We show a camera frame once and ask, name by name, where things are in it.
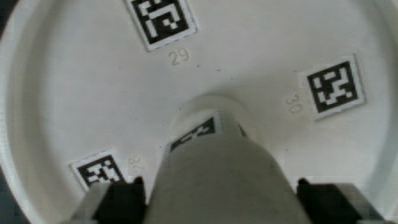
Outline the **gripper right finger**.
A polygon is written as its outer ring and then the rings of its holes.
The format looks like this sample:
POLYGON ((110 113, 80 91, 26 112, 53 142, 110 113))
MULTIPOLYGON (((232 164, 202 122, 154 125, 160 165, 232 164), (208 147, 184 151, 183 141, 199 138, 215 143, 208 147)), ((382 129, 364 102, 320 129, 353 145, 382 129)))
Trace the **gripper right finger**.
POLYGON ((300 178, 296 198, 312 224, 385 224, 353 184, 311 183, 300 178))

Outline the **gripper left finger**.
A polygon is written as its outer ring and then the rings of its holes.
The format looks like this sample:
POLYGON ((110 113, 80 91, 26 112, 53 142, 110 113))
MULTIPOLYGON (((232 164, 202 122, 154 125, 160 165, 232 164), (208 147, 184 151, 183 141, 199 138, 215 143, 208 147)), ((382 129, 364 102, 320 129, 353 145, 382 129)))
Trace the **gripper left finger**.
POLYGON ((144 179, 131 183, 94 183, 67 224, 142 224, 145 214, 144 179))

